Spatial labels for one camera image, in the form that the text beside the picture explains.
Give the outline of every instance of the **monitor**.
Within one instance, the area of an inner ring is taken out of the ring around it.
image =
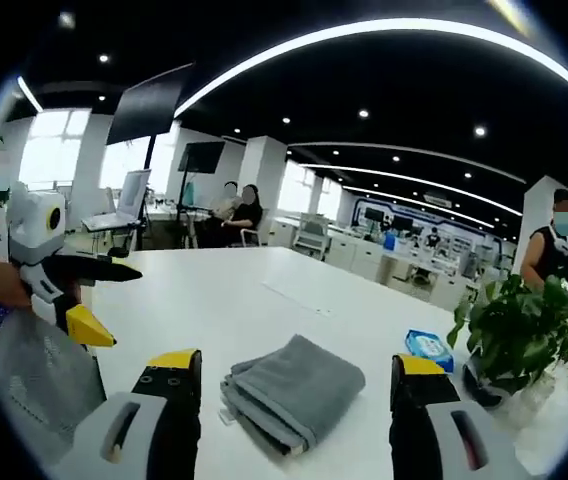
[[[391,222],[391,229],[392,230],[410,230],[413,227],[413,219],[408,217],[400,217],[399,215],[395,215],[393,217],[393,221]]]
[[[170,131],[191,65],[169,70],[126,90],[115,110],[106,144]]]
[[[364,212],[364,218],[381,223],[384,221],[384,212],[375,208],[367,208]]]
[[[117,203],[117,212],[136,217],[139,215],[146,193],[146,184],[151,175],[151,169],[133,170],[124,178],[124,185]]]
[[[222,150],[224,150],[224,142],[187,143],[177,171],[215,173]]]

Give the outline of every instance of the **folded towel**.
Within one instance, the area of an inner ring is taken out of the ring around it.
[[[328,435],[365,383],[358,367],[295,335],[284,348],[231,367],[221,388],[233,411],[295,455]]]

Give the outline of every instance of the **potted plant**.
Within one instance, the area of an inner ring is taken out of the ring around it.
[[[446,337],[453,348],[466,323],[471,358],[464,386],[485,408],[539,380],[556,360],[568,361],[568,284],[549,276],[543,290],[531,290],[519,275],[480,289],[474,304],[455,309]]]

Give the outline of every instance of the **white pillar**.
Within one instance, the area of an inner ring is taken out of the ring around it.
[[[238,186],[257,185],[262,207],[272,212],[277,208],[285,167],[285,144],[271,137],[251,138],[244,150]]]
[[[324,179],[319,175],[315,175],[313,190],[311,190],[311,203],[308,206],[308,213],[317,213],[320,206],[320,195],[322,195],[322,183]]]

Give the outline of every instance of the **white table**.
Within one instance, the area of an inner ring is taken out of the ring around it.
[[[93,312],[118,340],[97,349],[104,387],[107,395],[129,391],[150,358],[200,348],[197,479],[393,478],[391,358],[406,351],[409,328],[443,339],[449,312],[285,248],[142,251],[129,263],[142,279],[102,283],[92,295]],[[360,367],[366,387],[316,449],[276,461],[239,424],[220,421],[219,382],[234,363],[280,348],[295,333]],[[460,337],[458,367],[468,358]]]

